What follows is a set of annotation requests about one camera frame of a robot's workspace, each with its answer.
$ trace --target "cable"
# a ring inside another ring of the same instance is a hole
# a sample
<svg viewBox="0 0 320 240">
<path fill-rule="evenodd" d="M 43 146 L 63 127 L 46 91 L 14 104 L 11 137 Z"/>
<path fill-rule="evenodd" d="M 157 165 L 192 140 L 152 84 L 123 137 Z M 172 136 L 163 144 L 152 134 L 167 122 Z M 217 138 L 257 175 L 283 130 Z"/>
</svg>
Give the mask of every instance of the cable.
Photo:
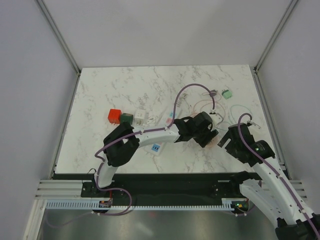
<svg viewBox="0 0 320 240">
<path fill-rule="evenodd" d="M 205 106 L 207 106 L 207 105 L 209 105 L 210 103 L 207 103 L 207 104 L 205 104 L 205 105 L 203 105 L 201 108 L 200 108 L 200 112 L 202 111 L 202 109 L 205 107 Z M 222 108 L 222 110 L 223 110 L 223 119 L 225 119 L 225 117 L 226 117 L 226 110 L 225 110 L 225 108 L 219 103 L 219 102 L 216 102 L 216 104 L 218 104 L 221 108 Z"/>
<path fill-rule="evenodd" d="M 210 97 L 212 98 L 212 109 L 214 110 L 215 109 L 215 98 L 214 98 L 214 94 L 212 92 L 210 92 L 210 90 L 205 87 L 204 85 L 202 84 L 199 84 L 199 83 L 191 83 L 191 84 L 188 84 L 186 86 L 184 86 L 177 94 L 176 98 L 175 98 L 175 101 L 174 101 L 174 105 L 173 105 L 173 116 L 172 116 L 172 121 L 171 123 L 167 126 L 167 127 L 158 127 L 158 128 L 154 128 L 154 129 L 148 129 L 148 130 L 145 130 L 144 133 L 150 133 L 150 132 L 156 132 L 156 131 L 163 131 L 163 130 L 166 130 L 168 128 L 170 128 L 173 124 L 174 124 L 174 120 L 175 120 L 175 116 L 176 116 L 176 108 L 177 108 L 177 102 L 179 100 L 179 97 L 180 97 L 180 94 L 188 87 L 191 87 L 191 86 L 199 86 L 199 87 L 202 87 L 204 88 L 205 90 L 207 90 L 209 92 L 209 95 Z M 136 131 L 136 132 L 133 132 L 133 133 L 130 133 L 130 134 L 127 134 L 125 136 L 122 136 L 112 142 L 110 142 L 109 144 L 105 145 L 104 147 L 102 147 L 101 149 L 99 149 L 96 153 L 95 153 L 95 157 L 98 158 L 98 159 L 101 159 L 102 160 L 102 163 L 100 164 L 99 168 L 98 168 L 98 171 L 96 173 L 96 188 L 102 192 L 108 192 L 108 191 L 113 191 L 113 190 L 120 190 L 120 191 L 123 191 L 125 192 L 129 198 L 130 198 L 130 203 L 128 205 L 128 207 L 121 211 L 121 212 L 118 212 L 118 213 L 100 213 L 101 215 L 105 215 L 105 216 L 119 216 L 119 215 L 123 215 L 125 214 L 129 209 L 130 207 L 132 206 L 132 196 L 131 194 L 123 189 L 123 188 L 117 188 L 117 187 L 114 187 L 114 188 L 107 188 L 107 189 L 103 189 L 103 188 L 100 188 L 99 187 L 99 174 L 100 174 L 100 171 L 101 171 L 101 168 L 103 166 L 103 164 L 105 164 L 105 159 L 102 157 L 102 156 L 99 156 L 99 154 L 101 152 L 103 152 L 104 150 L 106 150 L 107 148 L 109 148 L 110 146 L 116 144 L 117 142 L 120 142 L 122 141 L 123 139 L 127 139 L 127 138 L 130 138 L 132 136 L 135 136 L 135 135 L 138 135 L 138 134 L 143 134 L 142 131 Z"/>
<path fill-rule="evenodd" d="M 302 212 L 302 214 L 304 215 L 305 219 L 307 220 L 307 222 L 310 224 L 312 230 L 314 231 L 316 237 L 318 238 L 318 240 L 320 240 L 320 233 L 318 232 L 318 230 L 316 229 L 316 226 L 313 224 L 313 222 L 311 221 L 311 219 L 309 218 L 308 214 L 304 211 L 304 207 L 301 205 L 300 201 L 298 200 L 298 198 L 296 197 L 295 193 L 292 191 L 292 189 L 290 188 L 290 186 L 288 185 L 288 183 L 286 182 L 286 180 L 280 175 L 280 173 L 265 159 L 263 159 L 258 153 L 256 153 L 247 143 L 246 140 L 244 138 L 244 136 L 241 133 L 241 120 L 244 116 L 249 116 L 250 120 L 252 120 L 252 115 L 250 113 L 243 113 L 238 120 L 238 132 L 241 138 L 241 141 L 243 142 L 243 144 L 245 145 L 245 147 L 253 154 L 255 155 L 258 159 L 260 159 L 264 164 L 266 164 L 274 173 L 275 175 L 281 180 L 281 182 L 284 184 L 284 186 L 286 187 L 286 189 L 288 190 L 288 192 L 290 193 L 290 195 L 292 196 L 293 200 L 295 201 L 295 203 L 297 204 L 297 206 L 299 207 L 300 211 Z"/>
<path fill-rule="evenodd" d="M 159 127 L 159 128 L 154 128 L 154 129 L 148 129 L 148 130 L 145 130 L 144 133 L 150 133 L 150 132 L 156 132 L 156 131 L 164 131 L 164 130 L 170 128 L 170 127 L 174 124 L 174 120 L 175 120 L 175 116 L 176 116 L 176 108 L 177 108 L 177 103 L 178 103 L 180 94 L 181 94 L 186 88 L 191 87 L 191 86 L 199 86 L 199 87 L 202 87 L 202 88 L 204 88 L 205 90 L 207 90 L 207 91 L 209 92 L 210 97 L 212 98 L 212 109 L 213 109 L 213 110 L 215 109 L 215 99 L 214 99 L 213 93 L 210 92 L 210 90 L 209 90 L 207 87 L 205 87 L 204 85 L 199 84 L 199 83 L 191 83 L 191 84 L 188 84 L 188 85 L 184 86 L 184 87 L 178 92 L 178 94 L 177 94 L 177 96 L 176 96 L 176 98 L 175 98 L 174 105 L 173 105 L 172 122 L 171 122 L 167 127 Z M 95 156 L 96 158 L 102 160 L 102 163 L 100 164 L 98 170 L 96 171 L 96 188 L 97 188 L 98 190 L 102 191 L 102 192 L 110 192 L 110 196 L 111 196 L 111 192 L 112 192 L 112 191 L 122 191 L 122 192 L 125 192 L 125 193 L 129 196 L 129 199 L 130 199 L 130 203 L 129 203 L 128 207 L 127 207 L 125 210 L 121 211 L 121 212 L 118 212 L 118 213 L 96 213 L 97 215 L 103 215 L 103 216 L 120 216 L 120 215 L 124 215 L 125 213 L 128 212 L 128 210 L 129 210 L 130 207 L 132 206 L 132 196 L 131 196 L 131 194 L 130 194 L 127 190 L 125 190 L 125 189 L 123 189 L 123 188 L 120 188 L 120 187 L 113 187 L 113 188 L 108 188 L 108 189 L 103 189 L 103 188 L 100 188 L 100 187 L 99 187 L 99 184 L 98 184 L 98 183 L 99 183 L 99 174 L 100 174 L 100 171 L 101 171 L 101 168 L 102 168 L 103 164 L 105 164 L 105 162 L 106 162 L 106 160 L 105 160 L 102 156 L 99 156 L 99 154 L 100 154 L 102 151 L 104 151 L 104 150 L 106 150 L 107 148 L 109 148 L 110 146 L 116 144 L 117 142 L 120 142 L 120 141 L 122 141 L 123 139 L 127 139 L 127 138 L 130 138 L 130 137 L 135 136 L 135 135 L 138 135 L 138 134 L 143 134 L 143 133 L 142 133 L 141 131 L 136 131 L 136 132 L 127 134 L 127 135 L 125 135 L 125 136 L 123 136 L 123 137 L 120 137 L 120 138 L 118 138 L 118 139 L 110 142 L 109 144 L 105 145 L 104 147 L 102 147 L 101 149 L 99 149 L 99 150 L 94 154 L 94 156 Z M 58 229 L 58 228 L 62 228 L 62 227 L 64 227 L 64 226 L 66 226 L 66 225 L 74 222 L 75 220 L 78 220 L 79 218 L 82 218 L 82 217 L 84 217 L 84 216 L 86 216 L 86 215 L 89 215 L 89 214 L 91 214 L 91 213 L 94 213 L 94 212 L 86 212 L 86 213 L 81 214 L 81 215 L 75 217 L 74 219 L 72 219 L 72 220 L 70 220 L 70 221 L 67 221 L 67 222 L 65 222 L 65 223 L 63 223 L 63 224 L 61 224 L 61 225 L 52 225 L 51 223 L 49 223 L 48 218 L 47 218 L 47 215 L 46 215 L 46 217 L 45 217 L 45 222 L 46 222 L 46 224 L 48 224 L 49 227 L 54 228 L 54 229 Z"/>
<path fill-rule="evenodd" d="M 95 168 L 90 168 L 90 170 L 85 175 L 89 174 L 92 169 L 94 170 L 94 173 L 97 172 L 97 170 Z"/>
<path fill-rule="evenodd" d="M 60 224 L 60 225 L 53 225 L 53 224 L 51 224 L 51 223 L 49 222 L 49 220 L 48 220 L 48 214 L 45 215 L 44 220 L 45 220 L 45 223 L 46 223 L 50 228 L 60 229 L 60 228 L 64 227 L 65 225 L 68 225 L 68 224 L 70 224 L 70 223 L 72 223 L 72 222 L 74 222 L 74 221 L 76 221 L 76 220 L 78 220 L 78 219 L 80 219 L 80 218 L 82 218 L 82 217 L 84 217 L 84 216 L 87 216 L 87 215 L 89 215 L 89 214 L 92 214 L 92 213 L 93 213 L 92 211 L 87 211 L 87 212 L 85 212 L 85 213 L 83 213 L 83 214 L 80 214 L 79 216 L 76 216 L 75 218 L 73 218 L 73 219 L 71 219 L 71 220 L 69 220 L 69 221 L 67 221 L 67 222 L 65 222 L 65 223 L 63 223 L 63 224 Z"/>
<path fill-rule="evenodd" d="M 251 115 L 253 115 L 253 113 L 251 112 L 251 110 L 250 110 L 249 108 L 247 108 L 246 106 L 243 106 L 243 105 L 240 105 L 240 104 L 232 105 L 232 106 L 230 107 L 230 115 L 231 115 L 233 121 L 230 119 L 230 116 L 229 116 L 229 120 L 230 120 L 230 122 L 231 122 L 232 124 L 236 124 L 236 123 L 237 123 L 234 115 L 232 114 L 232 108 L 234 108 L 234 107 L 243 107 L 243 108 L 247 109 Z"/>
</svg>

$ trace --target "marble table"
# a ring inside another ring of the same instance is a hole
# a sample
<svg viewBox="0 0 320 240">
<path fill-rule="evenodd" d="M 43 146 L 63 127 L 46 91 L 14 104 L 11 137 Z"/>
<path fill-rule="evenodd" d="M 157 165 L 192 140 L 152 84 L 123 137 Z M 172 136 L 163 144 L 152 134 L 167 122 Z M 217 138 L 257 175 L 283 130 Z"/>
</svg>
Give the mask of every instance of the marble table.
<svg viewBox="0 0 320 240">
<path fill-rule="evenodd" d="M 200 83 L 222 93 L 230 90 L 232 97 L 218 94 L 216 110 L 225 121 L 238 121 L 248 110 L 261 130 L 259 134 L 272 149 L 271 136 L 248 65 L 208 66 L 151 66 L 103 67 L 82 70 L 69 121 L 59 153 L 56 174 L 84 174 L 98 168 L 100 160 L 95 152 L 103 146 L 103 139 L 116 126 L 109 123 L 111 108 L 134 114 L 136 109 L 148 113 L 145 126 L 156 126 L 166 108 L 173 104 L 179 90 L 187 84 Z M 180 117 L 190 116 L 200 109 L 209 112 L 212 102 L 205 90 L 198 86 L 185 90 L 181 99 Z M 217 146 L 228 123 L 219 126 L 219 135 L 201 148 L 193 139 L 167 144 L 159 156 L 139 148 L 131 161 L 119 167 L 118 173 L 225 173 L 252 171 L 247 164 Z"/>
</svg>

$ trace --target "gray wall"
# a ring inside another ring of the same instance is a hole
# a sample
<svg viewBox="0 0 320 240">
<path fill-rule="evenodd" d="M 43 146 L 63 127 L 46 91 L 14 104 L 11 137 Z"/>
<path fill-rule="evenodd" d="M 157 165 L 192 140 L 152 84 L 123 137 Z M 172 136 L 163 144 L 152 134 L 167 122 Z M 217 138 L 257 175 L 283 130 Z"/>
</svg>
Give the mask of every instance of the gray wall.
<svg viewBox="0 0 320 240">
<path fill-rule="evenodd" d="M 33 0 L 0 1 L 0 238 L 21 239 L 76 75 Z"/>
<path fill-rule="evenodd" d="M 264 63 L 262 87 L 286 163 L 320 213 L 320 1 L 300 1 Z"/>
<path fill-rule="evenodd" d="M 250 64 L 290 0 L 44 0 L 84 67 Z"/>
</svg>

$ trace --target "metal floor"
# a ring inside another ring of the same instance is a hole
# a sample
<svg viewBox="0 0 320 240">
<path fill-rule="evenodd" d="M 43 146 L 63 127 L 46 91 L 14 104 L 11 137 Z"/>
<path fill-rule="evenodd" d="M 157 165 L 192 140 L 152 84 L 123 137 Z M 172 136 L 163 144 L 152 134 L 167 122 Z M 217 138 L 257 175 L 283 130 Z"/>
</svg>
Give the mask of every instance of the metal floor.
<svg viewBox="0 0 320 240">
<path fill-rule="evenodd" d="M 51 224 L 63 224 L 85 210 L 46 210 Z M 59 229 L 43 225 L 40 240 L 277 240 L 259 209 L 235 217 L 219 211 L 134 210 L 123 216 L 90 214 Z"/>
</svg>

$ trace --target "black metal base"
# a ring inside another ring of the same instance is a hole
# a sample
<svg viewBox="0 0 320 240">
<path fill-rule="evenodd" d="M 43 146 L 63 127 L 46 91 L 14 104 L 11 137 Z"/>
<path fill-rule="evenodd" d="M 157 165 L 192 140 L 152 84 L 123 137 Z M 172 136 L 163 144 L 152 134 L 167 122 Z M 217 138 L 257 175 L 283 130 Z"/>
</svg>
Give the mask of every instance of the black metal base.
<svg viewBox="0 0 320 240">
<path fill-rule="evenodd" d="M 210 206 L 221 205 L 221 198 L 244 198 L 229 182 L 234 173 L 115 174 L 107 188 L 123 188 L 135 206 Z M 259 180 L 256 173 L 250 175 Z M 108 198 L 110 192 L 97 190 L 95 182 L 85 182 L 83 198 Z M 113 206 L 128 205 L 122 191 L 112 192 Z"/>
</svg>

